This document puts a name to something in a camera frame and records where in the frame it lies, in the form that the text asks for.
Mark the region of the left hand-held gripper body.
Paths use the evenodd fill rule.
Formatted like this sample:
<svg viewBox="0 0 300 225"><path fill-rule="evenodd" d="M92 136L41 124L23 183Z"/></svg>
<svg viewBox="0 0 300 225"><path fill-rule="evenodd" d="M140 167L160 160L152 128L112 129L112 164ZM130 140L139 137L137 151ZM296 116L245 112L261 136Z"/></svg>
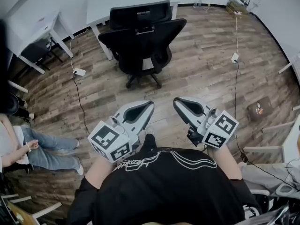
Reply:
<svg viewBox="0 0 300 225"><path fill-rule="evenodd" d="M118 163L141 146L138 135L129 134L113 116L100 121L88 136L94 150L110 163Z"/></svg>

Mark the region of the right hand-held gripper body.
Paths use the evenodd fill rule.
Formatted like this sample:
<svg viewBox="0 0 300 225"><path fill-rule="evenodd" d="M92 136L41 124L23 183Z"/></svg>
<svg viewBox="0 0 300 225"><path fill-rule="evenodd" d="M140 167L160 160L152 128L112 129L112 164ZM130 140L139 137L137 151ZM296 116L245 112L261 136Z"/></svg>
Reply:
<svg viewBox="0 0 300 225"><path fill-rule="evenodd" d="M239 122L228 112L211 108L197 128L188 130L187 137L195 146L202 143L220 148L228 142L238 125Z"/></svg>

